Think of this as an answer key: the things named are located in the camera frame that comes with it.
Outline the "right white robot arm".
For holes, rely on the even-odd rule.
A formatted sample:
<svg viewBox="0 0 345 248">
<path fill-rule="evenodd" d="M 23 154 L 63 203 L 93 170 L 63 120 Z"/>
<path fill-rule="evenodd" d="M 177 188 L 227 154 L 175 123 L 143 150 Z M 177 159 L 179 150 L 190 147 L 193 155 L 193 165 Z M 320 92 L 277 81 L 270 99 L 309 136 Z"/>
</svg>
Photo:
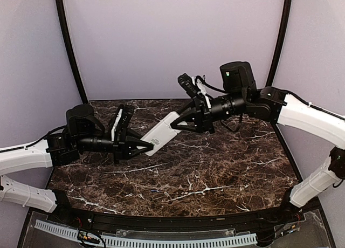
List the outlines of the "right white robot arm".
<svg viewBox="0 0 345 248">
<path fill-rule="evenodd" d="M 235 61 L 220 67 L 223 95 L 209 98 L 202 93 L 196 80 L 187 74 L 178 77 L 179 85 L 191 97 L 182 108 L 181 116 L 171 123 L 173 129 L 213 133 L 214 122 L 234 115 L 250 117 L 290 126 L 321 137 L 334 144 L 329 157 L 316 171 L 287 191 L 275 218 L 287 223 L 312 198 L 331 185 L 344 180 L 344 116 L 332 113 L 295 93 L 266 86 L 256 87 L 250 63 Z"/>
</svg>

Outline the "white remote control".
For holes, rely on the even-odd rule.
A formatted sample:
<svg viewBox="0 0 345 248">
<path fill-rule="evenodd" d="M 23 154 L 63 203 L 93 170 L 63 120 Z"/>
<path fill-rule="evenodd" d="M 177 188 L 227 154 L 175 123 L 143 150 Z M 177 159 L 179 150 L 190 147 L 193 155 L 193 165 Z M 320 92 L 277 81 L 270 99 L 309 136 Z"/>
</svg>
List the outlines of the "white remote control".
<svg viewBox="0 0 345 248">
<path fill-rule="evenodd" d="M 180 115 L 177 112 L 170 112 L 141 138 L 142 141 L 146 141 L 154 145 L 153 150 L 145 152 L 147 156 L 152 156 L 157 153 L 163 146 L 181 132 L 181 130 L 173 129 L 170 125 L 179 117 Z"/>
</svg>

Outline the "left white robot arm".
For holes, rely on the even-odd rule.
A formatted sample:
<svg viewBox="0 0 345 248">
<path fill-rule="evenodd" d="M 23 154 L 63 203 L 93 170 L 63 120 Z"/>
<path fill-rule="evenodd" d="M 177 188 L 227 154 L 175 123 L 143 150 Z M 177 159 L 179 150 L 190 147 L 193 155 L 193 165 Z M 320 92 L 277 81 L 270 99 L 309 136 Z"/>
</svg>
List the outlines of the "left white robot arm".
<svg viewBox="0 0 345 248">
<path fill-rule="evenodd" d="M 1 201 L 54 213 L 64 224 L 72 224 L 76 213 L 63 191 L 39 189 L 19 183 L 7 175 L 34 168 L 68 165 L 88 151 L 113 154 L 114 160 L 129 160 L 153 150 L 152 143 L 128 127 L 132 106 L 121 105 L 105 127 L 94 108 L 82 104 L 66 112 L 66 125 L 49 131 L 39 140 L 1 149 Z"/>
</svg>

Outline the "black frame post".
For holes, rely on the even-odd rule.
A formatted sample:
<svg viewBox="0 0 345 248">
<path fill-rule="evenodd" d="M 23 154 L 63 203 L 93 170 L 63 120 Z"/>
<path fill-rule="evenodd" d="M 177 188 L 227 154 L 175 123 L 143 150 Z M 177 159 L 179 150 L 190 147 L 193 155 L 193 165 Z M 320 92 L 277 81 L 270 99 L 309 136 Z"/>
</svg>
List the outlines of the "black frame post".
<svg viewBox="0 0 345 248">
<path fill-rule="evenodd" d="M 270 69 L 269 69 L 268 76 L 266 79 L 265 87 L 273 86 L 273 82 L 275 79 L 275 75 L 277 73 L 277 69 L 278 69 L 278 65 L 279 65 L 279 61 L 280 61 L 280 57 L 282 53 L 282 48 L 285 41 L 285 35 L 287 31 L 291 6 L 292 6 L 292 0 L 284 0 L 277 40 L 276 40 L 276 44 L 275 44 L 275 48 L 273 52 Z"/>
<path fill-rule="evenodd" d="M 71 36 L 70 36 L 68 24 L 67 24 L 67 17 L 66 17 L 66 12 L 65 12 L 65 7 L 64 7 L 64 0 L 55 0 L 55 3 L 56 3 L 56 9 L 57 9 L 57 14 L 58 14 L 61 34 L 63 37 L 65 50 L 66 50 L 66 54 L 67 54 L 70 68 L 72 71 L 73 79 L 77 87 L 81 102 L 83 104 L 87 104 L 88 98 L 87 98 L 84 85 L 82 83 L 82 78 L 79 72 L 77 59 L 75 57 L 74 49 L 72 46 L 72 40 L 71 40 Z"/>
</svg>

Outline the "left black frame post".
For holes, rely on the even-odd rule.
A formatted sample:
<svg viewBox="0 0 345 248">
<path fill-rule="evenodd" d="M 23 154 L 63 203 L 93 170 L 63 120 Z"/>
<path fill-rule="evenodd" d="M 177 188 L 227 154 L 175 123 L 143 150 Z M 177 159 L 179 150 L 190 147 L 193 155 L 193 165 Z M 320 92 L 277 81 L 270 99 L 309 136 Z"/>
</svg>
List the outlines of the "left black frame post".
<svg viewBox="0 0 345 248">
<path fill-rule="evenodd" d="M 87 104 L 88 98 L 87 98 L 84 85 L 82 83 L 82 78 L 79 72 L 77 59 L 75 57 L 74 49 L 72 46 L 72 40 L 71 40 L 71 36 L 70 36 L 68 24 L 67 24 L 67 17 L 66 17 L 66 12 L 65 12 L 65 7 L 64 7 L 64 0 L 55 0 L 55 3 L 56 3 L 56 9 L 57 9 L 57 14 L 58 14 L 61 34 L 63 37 L 65 50 L 66 50 L 66 54 L 67 54 L 70 68 L 72 71 L 73 79 L 77 87 L 81 102 L 83 104 Z"/>
</svg>

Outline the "black curved front rail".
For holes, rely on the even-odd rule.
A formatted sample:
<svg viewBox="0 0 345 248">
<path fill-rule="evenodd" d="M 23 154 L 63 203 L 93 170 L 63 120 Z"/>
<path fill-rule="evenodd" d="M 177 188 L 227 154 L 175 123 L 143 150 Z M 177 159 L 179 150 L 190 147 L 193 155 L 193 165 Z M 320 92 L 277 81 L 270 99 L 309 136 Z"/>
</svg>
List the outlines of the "black curved front rail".
<svg viewBox="0 0 345 248">
<path fill-rule="evenodd" d="M 272 232 L 276 226 L 305 219 L 300 212 L 284 215 L 281 219 L 273 218 L 278 212 L 278 208 L 271 208 L 220 216 L 144 217 L 70 208 L 50 214 L 49 219 L 94 232 L 117 232 L 118 230 L 187 232 L 223 229 L 235 229 L 237 232 Z"/>
</svg>

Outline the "right black frame post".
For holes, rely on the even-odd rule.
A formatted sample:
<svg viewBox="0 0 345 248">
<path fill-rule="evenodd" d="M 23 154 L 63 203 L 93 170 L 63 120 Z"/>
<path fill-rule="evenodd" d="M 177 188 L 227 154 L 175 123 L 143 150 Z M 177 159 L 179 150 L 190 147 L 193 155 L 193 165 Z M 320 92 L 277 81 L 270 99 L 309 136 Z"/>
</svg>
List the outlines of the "right black frame post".
<svg viewBox="0 0 345 248">
<path fill-rule="evenodd" d="M 285 41 L 285 35 L 287 31 L 291 6 L 292 6 L 292 0 L 284 0 L 277 40 L 276 40 L 276 44 L 275 44 L 275 48 L 273 52 L 270 69 L 269 69 L 268 76 L 266 79 L 265 87 L 273 86 L 273 82 L 275 79 L 275 75 L 277 73 L 277 69 L 278 69 L 278 65 L 279 65 L 279 61 L 280 61 L 280 57 L 282 53 L 282 48 Z"/>
</svg>

